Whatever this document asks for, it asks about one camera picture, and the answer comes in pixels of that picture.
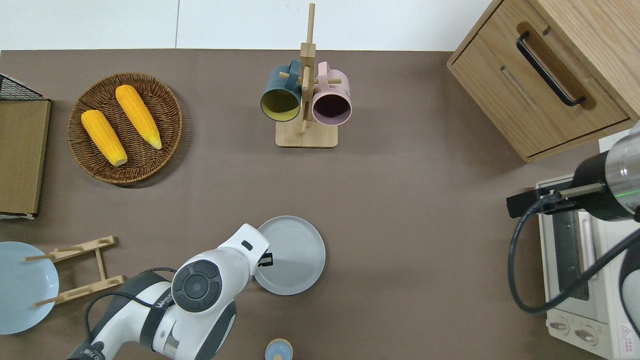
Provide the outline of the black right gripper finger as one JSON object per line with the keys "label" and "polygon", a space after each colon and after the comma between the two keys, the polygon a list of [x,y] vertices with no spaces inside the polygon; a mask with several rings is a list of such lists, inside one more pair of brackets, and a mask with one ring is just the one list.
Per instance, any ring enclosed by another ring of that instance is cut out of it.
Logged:
{"label": "black right gripper finger", "polygon": [[527,209],[550,193],[551,191],[544,187],[531,187],[519,194],[507,197],[506,208],[509,217],[511,219],[521,218]]}

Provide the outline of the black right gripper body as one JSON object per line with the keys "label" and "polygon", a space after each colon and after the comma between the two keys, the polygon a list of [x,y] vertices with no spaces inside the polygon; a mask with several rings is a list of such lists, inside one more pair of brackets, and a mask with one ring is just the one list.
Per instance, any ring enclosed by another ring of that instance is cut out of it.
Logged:
{"label": "black right gripper body", "polygon": [[639,157],[599,153],[581,162],[563,198],[602,221],[639,221]]}

